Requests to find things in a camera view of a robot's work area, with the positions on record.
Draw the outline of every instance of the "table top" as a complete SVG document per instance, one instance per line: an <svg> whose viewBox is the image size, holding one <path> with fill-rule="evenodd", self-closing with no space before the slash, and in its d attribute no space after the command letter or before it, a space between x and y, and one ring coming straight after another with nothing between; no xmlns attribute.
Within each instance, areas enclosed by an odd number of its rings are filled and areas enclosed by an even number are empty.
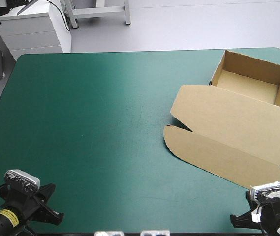
<svg viewBox="0 0 280 236"><path fill-rule="evenodd" d="M280 50L235 49L280 64ZM57 188L38 232L246 232L245 189L176 158L163 140L183 84L206 85L223 50L21 56L0 98L0 184L24 170Z"/></svg>

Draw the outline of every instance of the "black mount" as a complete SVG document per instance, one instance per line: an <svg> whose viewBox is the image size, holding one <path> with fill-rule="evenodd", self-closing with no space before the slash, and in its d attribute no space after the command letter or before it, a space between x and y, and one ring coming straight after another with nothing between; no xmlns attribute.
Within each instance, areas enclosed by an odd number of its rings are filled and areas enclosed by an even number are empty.
<svg viewBox="0 0 280 236"><path fill-rule="evenodd" d="M246 192L246 200L251 210L241 216L230 215L232 225L235 228L261 229L265 230L271 236L278 236L277 228L280 226L280 201L261 205L260 224L252 221L251 213L257 209L258 204L251 200L250 191Z"/></svg>
<svg viewBox="0 0 280 236"><path fill-rule="evenodd" d="M12 236L36 236L36 233L28 226L30 221L38 221L58 225L63 220L63 213L57 213L47 206L47 202L54 193L56 186L47 184L40 187L33 196L27 196L9 185L0 189L0 197L5 200L2 208L13 207L20 212L25 224L14 230Z"/></svg>

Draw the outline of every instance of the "gray floor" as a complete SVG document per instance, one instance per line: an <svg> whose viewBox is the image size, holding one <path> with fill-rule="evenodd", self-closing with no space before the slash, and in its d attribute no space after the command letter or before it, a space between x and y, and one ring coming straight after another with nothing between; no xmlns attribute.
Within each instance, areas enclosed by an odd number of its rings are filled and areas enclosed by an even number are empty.
<svg viewBox="0 0 280 236"><path fill-rule="evenodd" d="M77 8L92 0L73 0ZM107 0L119 5L123 0ZM280 48L280 0L130 0L132 24L124 16L79 20L72 51L118 52L217 48ZM14 67L5 51L6 78Z"/></svg>

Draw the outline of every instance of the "keyboard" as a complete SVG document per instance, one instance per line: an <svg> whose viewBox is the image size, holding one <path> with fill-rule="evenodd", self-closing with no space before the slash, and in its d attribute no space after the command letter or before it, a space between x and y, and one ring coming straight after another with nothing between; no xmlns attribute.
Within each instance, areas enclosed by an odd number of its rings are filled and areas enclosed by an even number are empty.
<svg viewBox="0 0 280 236"><path fill-rule="evenodd" d="M18 6L24 6L27 4L28 4L28 0L6 0L6 5L10 9Z"/></svg>

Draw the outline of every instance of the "cardboard box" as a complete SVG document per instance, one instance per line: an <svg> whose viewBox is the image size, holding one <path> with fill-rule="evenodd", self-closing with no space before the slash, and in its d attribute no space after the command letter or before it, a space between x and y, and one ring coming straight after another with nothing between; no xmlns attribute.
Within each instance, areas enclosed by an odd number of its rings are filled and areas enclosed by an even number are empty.
<svg viewBox="0 0 280 236"><path fill-rule="evenodd" d="M225 51L210 86L181 86L164 139L180 159L245 188L280 181L280 65Z"/></svg>

